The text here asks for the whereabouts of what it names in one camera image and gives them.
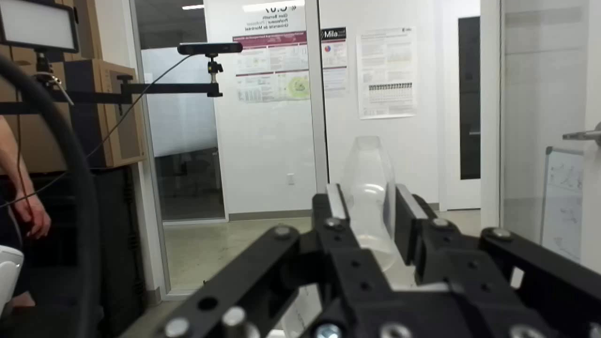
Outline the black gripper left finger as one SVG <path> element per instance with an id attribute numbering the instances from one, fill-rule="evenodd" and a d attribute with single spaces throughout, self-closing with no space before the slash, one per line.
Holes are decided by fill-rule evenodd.
<path id="1" fill-rule="evenodd" d="M 313 338 L 403 338 L 395 290 L 376 255 L 359 245 L 339 185 L 313 198 L 322 311 Z"/>

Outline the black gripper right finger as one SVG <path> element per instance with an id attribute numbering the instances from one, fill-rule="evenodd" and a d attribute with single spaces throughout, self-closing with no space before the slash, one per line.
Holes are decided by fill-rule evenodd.
<path id="1" fill-rule="evenodd" d="M 420 290 L 476 294 L 495 283 L 495 262 L 453 221 L 440 217 L 429 202 L 397 185 L 395 243 Z"/>

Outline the person hand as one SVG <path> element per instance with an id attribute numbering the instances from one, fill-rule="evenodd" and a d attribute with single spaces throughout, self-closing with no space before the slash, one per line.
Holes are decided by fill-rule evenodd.
<path id="1" fill-rule="evenodd" d="M 33 238 L 44 238 L 51 230 L 51 215 L 40 200 L 33 183 L 21 183 L 16 193 L 14 208 L 21 219 L 29 225 L 27 234 Z"/>

